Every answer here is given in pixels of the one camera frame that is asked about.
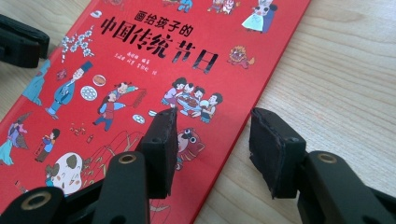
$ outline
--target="light wood grain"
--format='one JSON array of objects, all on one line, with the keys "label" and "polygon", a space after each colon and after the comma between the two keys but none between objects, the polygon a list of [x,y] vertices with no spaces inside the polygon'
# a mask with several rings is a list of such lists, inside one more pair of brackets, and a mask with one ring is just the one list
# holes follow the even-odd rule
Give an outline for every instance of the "light wood grain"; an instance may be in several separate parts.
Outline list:
[{"label": "light wood grain", "polygon": [[[53,47],[88,3],[1,0],[0,13],[46,32]],[[343,157],[366,185],[392,196],[395,12],[394,1],[313,0],[258,102],[293,127],[308,151]],[[37,70],[0,63],[0,119]],[[196,223],[301,223],[296,200],[272,200],[250,162],[249,125]]]}]

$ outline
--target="child figure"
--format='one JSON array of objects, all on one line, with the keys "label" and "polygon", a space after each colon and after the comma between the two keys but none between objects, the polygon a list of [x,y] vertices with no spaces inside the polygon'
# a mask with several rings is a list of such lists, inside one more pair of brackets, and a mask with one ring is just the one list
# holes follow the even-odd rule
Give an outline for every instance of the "child figure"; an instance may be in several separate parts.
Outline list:
[{"label": "child figure", "polygon": [[161,103],[163,103],[163,105],[170,105],[171,107],[175,107],[177,101],[176,100],[177,91],[183,90],[186,84],[187,84],[186,78],[180,77],[176,79],[172,83],[173,88],[165,93],[165,96],[161,100]]},{"label": "child figure", "polygon": [[40,154],[35,158],[36,161],[43,162],[47,156],[52,151],[53,146],[55,145],[55,140],[59,137],[61,131],[59,129],[53,129],[52,133],[48,136],[45,135],[43,137],[44,148],[41,150]]},{"label": "child figure", "polygon": [[111,92],[108,96],[103,99],[102,104],[98,108],[98,114],[101,116],[92,124],[98,125],[99,123],[104,122],[105,131],[107,132],[110,129],[111,124],[114,119],[114,111],[119,110],[125,107],[125,104],[116,103],[117,96],[114,92]]},{"label": "child figure", "polygon": [[207,106],[202,106],[202,110],[192,113],[192,117],[201,116],[201,121],[204,123],[209,123],[215,115],[216,105],[223,101],[222,95],[218,92],[213,93],[207,101]]},{"label": "child figure", "polygon": [[198,102],[201,101],[201,99],[202,99],[202,97],[204,96],[204,94],[205,94],[204,88],[199,87],[199,86],[195,87],[195,90],[194,90],[194,98],[195,98]]},{"label": "child figure", "polygon": [[115,85],[116,89],[113,92],[116,95],[116,101],[120,99],[122,95],[125,95],[126,93],[129,93],[131,91],[137,91],[139,90],[138,87],[136,86],[131,86],[132,82],[121,82],[119,85]]}]

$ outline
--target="cartoon child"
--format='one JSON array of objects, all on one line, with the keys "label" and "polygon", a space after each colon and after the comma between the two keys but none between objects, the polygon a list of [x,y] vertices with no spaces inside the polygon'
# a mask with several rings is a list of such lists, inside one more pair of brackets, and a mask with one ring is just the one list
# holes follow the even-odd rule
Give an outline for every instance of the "cartoon child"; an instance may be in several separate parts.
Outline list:
[{"label": "cartoon child", "polygon": [[50,108],[46,108],[46,111],[52,116],[53,119],[58,119],[56,112],[59,110],[61,105],[67,105],[73,98],[73,94],[76,87],[76,81],[82,78],[82,76],[92,67],[91,62],[87,61],[84,63],[74,74],[70,81],[64,83],[54,94],[54,101]]},{"label": "cartoon child", "polygon": [[27,148],[22,133],[27,133],[23,129],[23,122],[29,115],[30,113],[20,116],[8,129],[7,141],[0,146],[0,162],[2,161],[5,165],[14,164],[10,157],[12,147]]},{"label": "cartoon child", "polygon": [[120,99],[122,95],[125,95],[126,93],[129,93],[131,91],[137,91],[139,88],[136,86],[129,86],[131,85],[132,82],[121,82],[119,85],[115,85],[116,89],[114,91],[111,91],[112,93],[116,94],[116,101]]},{"label": "cartoon child", "polygon": [[216,112],[216,105],[219,105],[223,101],[222,95],[218,92],[213,93],[207,101],[208,104],[202,105],[202,110],[198,112],[192,113],[192,116],[198,117],[201,116],[201,121],[204,123],[209,123],[212,120],[213,116]]},{"label": "cartoon child", "polygon": [[163,105],[170,105],[175,107],[177,91],[183,90],[184,86],[187,84],[187,80],[184,77],[179,77],[172,83],[172,89],[165,93],[165,96],[161,100]]},{"label": "cartoon child", "polygon": [[43,137],[44,148],[41,150],[40,154],[35,158],[36,161],[43,162],[47,156],[52,151],[53,146],[55,145],[55,140],[59,137],[61,131],[59,129],[52,129],[52,133],[48,136],[45,135]]},{"label": "cartoon child", "polygon": [[189,84],[184,86],[183,91],[179,92],[176,95],[176,97],[178,97],[179,95],[184,97],[184,98],[189,97],[193,91],[194,91],[194,84],[193,83],[189,83]]},{"label": "cartoon child", "polygon": [[64,195],[78,191],[81,188],[81,171],[90,160],[83,161],[75,152],[62,155],[53,166],[46,167],[46,185],[60,188]]},{"label": "cartoon child", "polygon": [[207,11],[211,11],[212,9],[215,9],[217,13],[220,12],[222,5],[223,5],[224,0],[213,0],[212,6],[207,9]]},{"label": "cartoon child", "polygon": [[199,86],[195,87],[194,96],[193,96],[193,97],[194,97],[198,102],[201,101],[201,99],[202,99],[202,97],[204,96],[204,94],[205,94],[204,88],[199,87]]},{"label": "cartoon child", "polygon": [[262,32],[264,16],[267,15],[272,0],[259,0],[259,5],[253,8],[253,13],[242,23],[248,30]]},{"label": "cartoon child", "polygon": [[98,108],[98,114],[101,116],[92,124],[98,125],[99,123],[104,122],[105,131],[107,132],[110,129],[111,124],[114,119],[114,111],[124,108],[126,105],[122,103],[116,103],[117,96],[114,92],[111,92],[108,96],[103,99],[102,104]]}]

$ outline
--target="cartoon person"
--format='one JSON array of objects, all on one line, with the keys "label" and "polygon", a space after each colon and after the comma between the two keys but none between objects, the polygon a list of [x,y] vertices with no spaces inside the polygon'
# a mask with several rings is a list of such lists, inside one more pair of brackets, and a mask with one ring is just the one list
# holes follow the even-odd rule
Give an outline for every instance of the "cartoon person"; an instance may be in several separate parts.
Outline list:
[{"label": "cartoon person", "polygon": [[187,80],[184,77],[179,77],[172,83],[172,89],[165,93],[165,96],[161,100],[163,105],[170,105],[171,107],[175,107],[176,104],[176,96],[177,91],[181,91],[184,89],[184,86],[187,84]]},{"label": "cartoon person", "polygon": [[223,6],[224,0],[213,0],[212,6],[210,6],[207,11],[211,11],[212,9],[215,9],[217,13],[220,12],[222,6]]},{"label": "cartoon person", "polygon": [[205,94],[204,88],[199,87],[199,86],[195,87],[194,96],[193,96],[193,97],[194,97],[198,102],[201,101],[201,99],[202,99],[202,97],[204,96],[204,94]]},{"label": "cartoon person", "polygon": [[202,110],[192,113],[192,117],[201,116],[201,121],[209,123],[212,120],[216,112],[216,105],[219,105],[223,101],[222,95],[218,92],[213,93],[207,101],[207,105],[200,104]]},{"label": "cartoon person", "polygon": [[27,133],[23,129],[23,122],[29,115],[30,113],[20,116],[8,129],[7,141],[0,146],[0,162],[2,161],[5,165],[14,164],[10,157],[12,147],[28,148],[22,133]]},{"label": "cartoon person", "polygon": [[122,103],[116,103],[117,96],[114,92],[111,92],[108,96],[103,99],[102,104],[98,108],[98,114],[101,116],[94,121],[93,125],[98,125],[99,123],[105,123],[105,131],[107,132],[114,119],[114,111],[124,108],[126,105]]},{"label": "cartoon person", "polygon": [[47,74],[49,69],[50,60],[46,60],[41,66],[40,71],[35,75],[35,77],[33,77],[32,81],[22,93],[22,95],[37,105],[41,105],[41,100],[38,98],[38,95],[43,89],[44,76]]},{"label": "cartoon person", "polygon": [[54,101],[46,111],[52,116],[53,119],[58,119],[56,112],[59,110],[61,105],[67,105],[73,98],[73,94],[76,87],[76,81],[82,78],[82,76],[92,67],[91,62],[85,62],[74,74],[70,81],[64,83],[54,94]]},{"label": "cartoon person", "polygon": [[55,140],[59,137],[61,131],[59,129],[52,129],[52,133],[48,136],[45,135],[43,137],[44,148],[41,150],[40,154],[35,158],[36,161],[43,162],[47,156],[52,151],[53,146],[55,145]]},{"label": "cartoon person", "polygon": [[90,160],[83,159],[75,152],[62,155],[53,166],[47,165],[46,185],[60,188],[67,196],[81,188],[81,171]]},{"label": "cartoon person", "polygon": [[177,11],[184,10],[184,12],[189,12],[192,8],[192,0],[180,0],[180,6],[177,8]]},{"label": "cartoon person", "polygon": [[239,6],[239,4],[240,2],[235,4],[233,0],[224,0],[223,8],[221,11],[223,11],[224,14],[229,15],[235,7]]},{"label": "cartoon person", "polygon": [[189,83],[189,84],[184,86],[183,91],[179,92],[176,95],[176,97],[178,97],[178,96],[182,96],[184,98],[189,97],[193,91],[194,91],[194,84],[193,83]]},{"label": "cartoon person", "polygon": [[272,0],[259,0],[259,5],[253,8],[253,13],[242,22],[248,30],[262,31],[264,16],[267,15]]},{"label": "cartoon person", "polygon": [[122,95],[125,95],[126,93],[139,90],[139,88],[137,88],[136,86],[130,86],[131,84],[132,84],[132,82],[130,82],[130,83],[121,82],[120,84],[114,86],[114,87],[116,87],[116,89],[111,92],[116,94],[116,101],[119,100],[120,97]]}]

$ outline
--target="cartoon illustration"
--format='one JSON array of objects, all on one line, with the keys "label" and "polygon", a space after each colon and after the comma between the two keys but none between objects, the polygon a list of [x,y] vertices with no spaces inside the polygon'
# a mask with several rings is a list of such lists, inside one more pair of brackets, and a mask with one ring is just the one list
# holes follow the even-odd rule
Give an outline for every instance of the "cartoon illustration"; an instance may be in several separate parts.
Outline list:
[{"label": "cartoon illustration", "polygon": [[198,102],[201,101],[201,99],[202,99],[202,97],[204,96],[204,94],[205,94],[204,88],[199,87],[199,86],[195,87],[193,97],[194,97]]},{"label": "cartoon illustration", "polygon": [[8,129],[7,141],[0,146],[0,164],[1,161],[5,165],[12,165],[14,162],[10,157],[12,147],[17,148],[28,148],[25,143],[23,133],[27,133],[25,129],[23,129],[23,122],[29,117],[30,113],[26,113],[20,116],[15,122],[11,124]]},{"label": "cartoon illustration", "polygon": [[223,7],[223,2],[224,0],[213,0],[212,6],[210,6],[207,11],[211,11],[212,9],[215,9],[217,13],[219,13]]},{"label": "cartoon illustration", "polygon": [[60,81],[67,77],[67,70],[64,68],[56,74],[56,80]]},{"label": "cartoon illustration", "polygon": [[44,148],[40,148],[41,152],[35,158],[36,161],[43,162],[52,151],[55,145],[55,140],[59,137],[61,131],[59,129],[52,129],[52,133],[43,137]]},{"label": "cartoon illustration", "polygon": [[111,92],[103,99],[102,104],[97,109],[98,114],[101,116],[92,123],[93,125],[98,125],[99,123],[104,122],[106,124],[105,131],[107,132],[110,129],[114,119],[114,111],[126,106],[125,104],[117,103],[116,99],[117,96],[114,92]]},{"label": "cartoon illustration", "polygon": [[81,174],[82,187],[85,188],[105,178],[111,158],[121,152],[134,150],[142,137],[143,134],[139,132],[128,133],[123,131],[118,133],[110,142],[96,149],[89,158],[91,163],[86,164]]},{"label": "cartoon illustration", "polygon": [[184,10],[184,12],[189,12],[192,8],[192,0],[180,0],[180,6],[177,8],[177,11]]},{"label": "cartoon illustration", "polygon": [[213,93],[208,101],[202,101],[200,103],[201,111],[193,112],[191,116],[193,118],[201,116],[201,121],[209,123],[212,120],[216,112],[216,105],[219,105],[223,101],[222,95],[218,92]]},{"label": "cartoon illustration", "polygon": [[151,223],[166,223],[172,209],[170,205],[164,204],[161,199],[150,199],[149,211]]},{"label": "cartoon illustration", "polygon": [[199,106],[199,100],[195,96],[191,95],[193,90],[194,85],[189,83],[184,86],[184,90],[182,92],[177,94],[177,102],[183,106],[183,109],[180,110],[180,113],[183,115],[188,116],[190,110],[192,110],[192,112],[201,110],[201,107]]},{"label": "cartoon illustration", "polygon": [[259,5],[253,8],[253,13],[242,22],[242,25],[248,30],[262,31],[264,24],[263,17],[267,14],[272,0],[259,0]]},{"label": "cartoon illustration", "polygon": [[172,83],[172,89],[165,93],[165,96],[161,100],[161,103],[164,105],[170,105],[171,107],[175,107],[177,102],[177,91],[181,91],[184,89],[184,86],[187,84],[187,80],[184,77],[179,77]]},{"label": "cartoon illustration", "polygon": [[232,65],[241,65],[243,68],[248,69],[250,65],[255,63],[254,57],[248,60],[247,51],[243,46],[236,46],[231,49],[230,59],[227,61]]},{"label": "cartoon illustration", "polygon": [[64,63],[64,60],[66,59],[67,52],[70,51],[70,53],[74,53],[78,50],[78,48],[81,48],[82,55],[84,57],[94,56],[93,52],[89,48],[89,45],[92,42],[92,40],[89,39],[89,37],[92,36],[92,30],[93,30],[93,26],[91,26],[91,28],[88,31],[86,31],[84,34],[81,34],[81,35],[74,34],[70,37],[65,36],[62,39],[61,44],[60,44],[60,46],[63,48],[62,49],[62,63]]},{"label": "cartoon illustration", "polygon": [[230,15],[231,12],[241,5],[241,2],[235,3],[233,0],[224,0],[223,7],[221,9],[222,12],[226,15]]},{"label": "cartoon illustration", "polygon": [[90,61],[84,63],[74,74],[70,81],[64,83],[54,93],[54,101],[50,108],[46,108],[46,111],[52,116],[53,119],[58,119],[56,112],[59,110],[61,105],[67,105],[73,98],[75,92],[76,81],[82,78],[82,76],[92,67]]},{"label": "cartoon illustration", "polygon": [[98,96],[98,92],[92,86],[82,87],[79,93],[81,94],[81,97],[86,101],[94,101]]},{"label": "cartoon illustration", "polygon": [[136,86],[130,86],[131,84],[132,82],[121,82],[120,84],[114,86],[116,89],[112,92],[116,94],[116,101],[118,101],[122,95],[139,90],[139,88]]},{"label": "cartoon illustration", "polygon": [[193,128],[183,129],[177,133],[178,153],[176,170],[183,168],[183,161],[192,161],[205,148],[201,138]]},{"label": "cartoon illustration", "polygon": [[41,66],[40,71],[35,75],[35,77],[33,77],[32,81],[22,93],[22,95],[26,96],[26,98],[37,105],[41,105],[41,100],[38,98],[38,95],[43,89],[44,76],[47,74],[49,69],[50,60],[46,60]]},{"label": "cartoon illustration", "polygon": [[46,185],[60,188],[66,196],[78,191],[82,186],[81,172],[90,162],[75,152],[65,153],[53,166],[47,165]]},{"label": "cartoon illustration", "polygon": [[277,6],[271,4],[269,6],[268,13],[263,17],[262,33],[267,33],[270,29],[271,23],[275,16],[275,11],[277,11]]}]

